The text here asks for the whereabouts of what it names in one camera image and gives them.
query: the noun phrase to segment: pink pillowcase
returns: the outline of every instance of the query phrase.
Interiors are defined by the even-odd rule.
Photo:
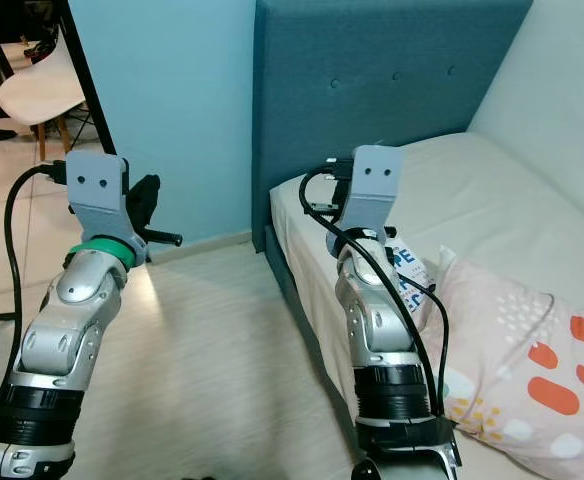
[[[462,259],[437,293],[446,416],[541,475],[584,479],[584,311]],[[431,308],[421,335],[436,370],[442,332]]]

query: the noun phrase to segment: bed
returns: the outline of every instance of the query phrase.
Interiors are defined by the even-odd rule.
[[[356,397],[336,262],[299,175],[361,144],[405,145],[388,220],[423,259],[441,244],[584,305],[584,213],[466,129],[527,0],[263,0],[255,25],[252,234],[265,251],[356,454]],[[333,182],[308,197],[326,201]],[[539,478],[463,435],[461,478]]]

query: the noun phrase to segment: black handle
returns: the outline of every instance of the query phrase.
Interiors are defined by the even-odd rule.
[[[139,235],[146,242],[169,243],[177,247],[180,247],[181,243],[183,243],[183,236],[178,233],[159,232],[158,230],[144,228]]]

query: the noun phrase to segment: baseboard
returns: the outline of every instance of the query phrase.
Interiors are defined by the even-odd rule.
[[[174,247],[170,248],[169,250],[153,253],[152,263],[157,265],[160,263],[169,262],[170,260],[177,260],[180,258],[189,257],[191,255],[197,255],[199,253],[205,253],[212,250],[217,250],[219,248],[229,247],[231,245],[238,245],[239,243],[245,243],[251,240],[252,232],[250,230],[232,235],[213,237],[208,240],[203,240],[202,242],[193,243],[191,245]]]

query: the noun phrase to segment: wooden chair leg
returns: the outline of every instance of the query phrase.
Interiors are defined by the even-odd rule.
[[[45,123],[37,125],[39,133],[39,160],[45,161]]]
[[[61,141],[63,142],[63,150],[65,153],[70,151],[70,134],[68,133],[68,126],[65,124],[65,117],[63,114],[59,115],[59,130],[61,131]]]

